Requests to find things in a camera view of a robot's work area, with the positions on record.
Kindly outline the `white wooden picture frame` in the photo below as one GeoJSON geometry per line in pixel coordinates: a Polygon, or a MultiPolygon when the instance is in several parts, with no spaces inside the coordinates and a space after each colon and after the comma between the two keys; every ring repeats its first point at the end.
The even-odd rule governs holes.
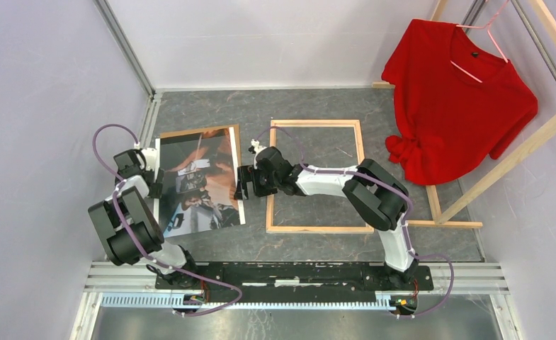
{"type": "MultiPolygon", "coordinates": [[[[276,131],[279,128],[352,128],[355,136],[358,163],[365,159],[361,123],[359,120],[272,120],[268,130],[269,145],[276,146],[276,131]]],[[[266,231],[267,233],[306,233],[306,234],[372,234],[369,226],[287,226],[273,224],[274,195],[267,197],[266,231]]]]}

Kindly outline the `brown cardboard backing board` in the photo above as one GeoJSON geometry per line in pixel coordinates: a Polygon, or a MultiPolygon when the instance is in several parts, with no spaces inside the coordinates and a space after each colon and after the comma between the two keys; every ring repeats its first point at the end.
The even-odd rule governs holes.
{"type": "Polygon", "coordinates": [[[231,125],[221,125],[215,127],[202,127],[197,129],[180,130],[175,132],[162,132],[159,136],[160,139],[170,138],[170,137],[180,137],[184,135],[194,135],[196,133],[212,132],[216,130],[224,130],[232,128],[235,133],[239,134],[239,124],[231,125]]]}

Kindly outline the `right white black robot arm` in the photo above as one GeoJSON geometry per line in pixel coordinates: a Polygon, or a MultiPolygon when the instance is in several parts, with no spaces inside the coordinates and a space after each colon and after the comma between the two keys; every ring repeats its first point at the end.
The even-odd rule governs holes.
{"type": "Polygon", "coordinates": [[[380,235],[387,282],[404,289],[414,281],[419,262],[407,234],[412,202],[407,189],[376,161],[364,159],[357,166],[322,168],[303,162],[294,165],[276,147],[253,145],[249,151],[254,162],[237,169],[235,199],[246,200],[250,186],[257,197],[281,191],[288,196],[346,198],[380,235]]]}

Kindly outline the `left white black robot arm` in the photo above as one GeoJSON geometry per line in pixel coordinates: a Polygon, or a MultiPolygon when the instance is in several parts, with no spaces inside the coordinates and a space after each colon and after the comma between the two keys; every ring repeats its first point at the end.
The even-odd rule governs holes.
{"type": "Polygon", "coordinates": [[[113,193],[88,208],[88,214],[108,259],[116,266],[144,264],[161,283],[192,288],[200,270],[183,247],[165,244],[146,199],[159,199],[164,171],[158,151],[133,148],[114,156],[117,174],[113,193]]]}

